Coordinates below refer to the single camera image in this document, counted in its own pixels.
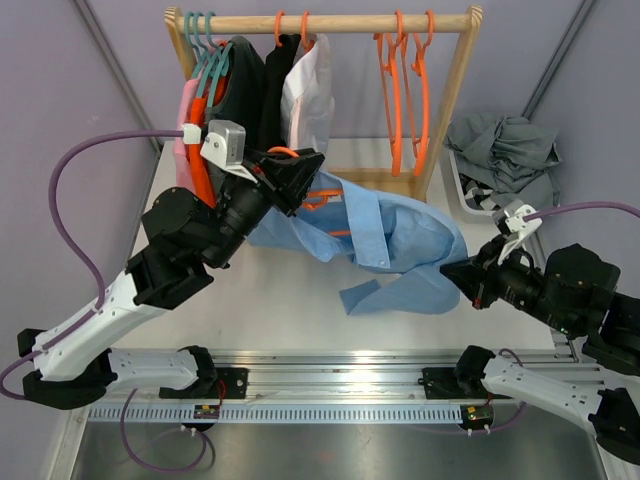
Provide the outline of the orange hanger of blue shirt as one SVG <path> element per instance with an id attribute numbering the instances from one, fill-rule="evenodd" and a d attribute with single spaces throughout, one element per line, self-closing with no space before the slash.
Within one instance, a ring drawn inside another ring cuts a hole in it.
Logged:
<path id="1" fill-rule="evenodd" d="M 266 240 L 281 248 L 307 248 L 313 243 L 337 243 L 351 234 L 346 212 L 346 187 L 320 170 L 294 216 L 274 205 L 260 223 Z"/>

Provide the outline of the light blue shirt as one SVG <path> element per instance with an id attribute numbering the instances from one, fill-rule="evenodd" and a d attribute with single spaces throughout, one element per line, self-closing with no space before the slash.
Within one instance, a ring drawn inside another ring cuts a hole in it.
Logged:
<path id="1" fill-rule="evenodd" d="M 453 310 L 459 289 L 440 272 L 465 260 L 467 245 L 456 223 L 437 208 L 406 196 L 371 190 L 329 172 L 314 179 L 313 193 L 334 190 L 288 217 L 272 209 L 249 236 L 256 247 L 303 252 L 321 262 L 345 258 L 373 274 L 340 291 L 348 315 L 386 311 L 436 315 Z"/>

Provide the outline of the grey shirt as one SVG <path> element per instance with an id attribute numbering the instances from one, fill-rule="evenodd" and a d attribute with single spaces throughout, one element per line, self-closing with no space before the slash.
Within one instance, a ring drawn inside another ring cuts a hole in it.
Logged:
<path id="1" fill-rule="evenodd" d="M 561 163 L 556 136 L 524 117 L 470 113 L 450 123 L 444 146 L 455 153 L 460 176 L 495 191 L 498 209 L 521 200 L 545 210 L 560 203 L 560 187 L 551 174 Z"/>

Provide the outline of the orange hanger of grey shirt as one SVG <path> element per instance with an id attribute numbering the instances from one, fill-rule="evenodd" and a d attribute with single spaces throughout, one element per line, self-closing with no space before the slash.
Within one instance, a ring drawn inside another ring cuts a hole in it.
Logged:
<path id="1" fill-rule="evenodd" d="M 391 175 L 399 177 L 403 165 L 403 103 L 408 100 L 410 93 L 408 84 L 401 88 L 400 68 L 397 61 L 397 54 L 400 54 L 403 72 L 406 72 L 406 46 L 408 34 L 404 31 L 404 19 L 401 10 L 394 12 L 396 18 L 396 35 L 391 33 L 375 33 L 373 39 L 376 43 L 377 58 L 381 87 L 383 93 L 383 104 L 387 124 L 387 132 L 391 153 Z"/>

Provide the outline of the orange hanger of plaid shirt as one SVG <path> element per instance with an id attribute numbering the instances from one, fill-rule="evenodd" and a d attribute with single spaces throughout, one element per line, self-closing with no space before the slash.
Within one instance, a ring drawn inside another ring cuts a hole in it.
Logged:
<path id="1" fill-rule="evenodd" d="M 415 147 L 415 165 L 414 175 L 420 176 L 424 170 L 427 158 L 428 144 L 429 144 L 429 130 L 430 130 L 430 85 L 429 75 L 426 62 L 426 52 L 431 45 L 434 37 L 435 17 L 434 12 L 428 9 L 426 12 L 427 17 L 427 37 L 422 42 L 417 33 L 413 34 L 415 44 L 415 58 L 411 65 L 412 70 L 420 79 L 422 104 L 422 125 L 420 133 L 413 140 Z"/>

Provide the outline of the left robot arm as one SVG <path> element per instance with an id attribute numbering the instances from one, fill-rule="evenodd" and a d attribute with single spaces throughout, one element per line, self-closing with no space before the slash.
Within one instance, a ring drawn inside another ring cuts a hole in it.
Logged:
<path id="1" fill-rule="evenodd" d="M 213 281 L 207 271 L 228 268 L 271 209 L 294 215 L 325 157 L 312 148 L 260 152 L 219 145 L 202 147 L 200 156 L 222 176 L 215 206 L 186 188 L 165 190 L 142 217 L 147 246 L 128 260 L 99 306 L 85 309 L 85 322 L 73 317 L 49 331 L 19 334 L 20 355 L 34 365 L 22 379 L 26 400 L 71 410 L 114 390 L 156 388 L 168 399 L 221 394 L 204 347 L 137 354 L 113 345 L 207 288 Z"/>

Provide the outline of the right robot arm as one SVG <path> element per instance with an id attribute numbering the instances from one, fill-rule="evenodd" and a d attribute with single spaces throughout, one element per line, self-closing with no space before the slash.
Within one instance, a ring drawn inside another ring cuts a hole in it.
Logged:
<path id="1" fill-rule="evenodd" d="M 609 454 L 638 464 L 638 299 L 618 292 L 617 266 L 579 244 L 554 251 L 539 269 L 521 248 L 501 259 L 505 243 L 496 236 L 477 255 L 440 271 L 477 310 L 501 300 L 569 340 L 583 339 L 583 354 L 617 374 L 621 384 L 580 387 L 471 345 L 453 370 L 456 389 L 466 396 L 511 397 L 545 410 L 592 434 Z"/>

